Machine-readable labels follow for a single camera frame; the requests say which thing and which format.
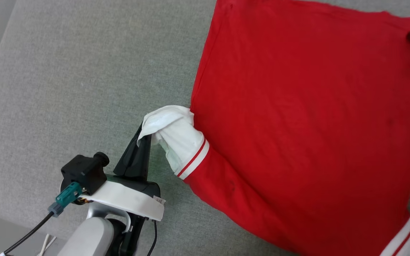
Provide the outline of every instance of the cable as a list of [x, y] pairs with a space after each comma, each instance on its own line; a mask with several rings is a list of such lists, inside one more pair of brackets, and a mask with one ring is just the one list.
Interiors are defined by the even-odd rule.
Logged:
[[54, 236], [54, 237], [52, 238], [52, 240], [50, 241], [50, 243], [48, 243], [47, 247], [45, 248], [46, 251], [47, 251], [47, 249], [52, 245], [52, 243], [55, 241], [56, 238], [57, 238], [57, 237]]
[[47, 220], [49, 220], [53, 216], [53, 212], [49, 212], [47, 216], [42, 220], [42, 222], [39, 222], [36, 227], [34, 227], [31, 231], [29, 231], [25, 236], [23, 236], [18, 242], [14, 243], [11, 247], [7, 248], [4, 251], [4, 254], [10, 253], [13, 249], [15, 249], [17, 246], [19, 246], [21, 243], [23, 243], [26, 239], [28, 239], [32, 234], [34, 234], [39, 228], [44, 225]]
[[44, 253], [45, 253], [45, 251], [47, 251], [47, 249], [52, 245], [52, 243], [56, 240], [56, 236], [54, 236], [51, 240], [50, 240], [50, 242], [47, 244], [47, 246], [45, 247], [45, 250], [44, 250]]
[[49, 238], [50, 238], [50, 234], [47, 234], [45, 236], [44, 244], [42, 245], [41, 253], [39, 253], [39, 256], [44, 256], [44, 251], [47, 248], [47, 242]]
[[158, 240], [158, 227], [156, 226], [156, 221], [153, 220], [154, 222], [154, 241], [153, 245], [151, 246], [151, 249], [149, 250], [147, 256], [150, 256], [151, 253], [153, 252], [154, 246], [156, 245], [156, 240]]

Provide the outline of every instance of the gray couch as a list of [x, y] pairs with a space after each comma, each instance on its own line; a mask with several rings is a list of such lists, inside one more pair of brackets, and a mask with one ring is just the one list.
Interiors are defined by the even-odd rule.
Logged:
[[[406, 0], [328, 2], [410, 16]], [[34, 226], [73, 156], [103, 151], [112, 172], [145, 113], [188, 106], [214, 4], [18, 0], [0, 44], [0, 217]], [[159, 147], [149, 179], [167, 200], [154, 255], [291, 255], [203, 203]], [[42, 229], [67, 238], [86, 211], [69, 206]], [[146, 255], [153, 233], [147, 222], [138, 255]]]

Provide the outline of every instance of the white cloth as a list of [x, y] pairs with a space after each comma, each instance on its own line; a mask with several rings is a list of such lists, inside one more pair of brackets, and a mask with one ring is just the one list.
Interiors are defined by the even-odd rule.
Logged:
[[194, 129], [194, 114], [189, 108], [165, 106], [145, 115], [137, 140], [152, 134], [151, 144], [160, 144], [170, 167], [177, 175], [204, 143], [203, 133]]

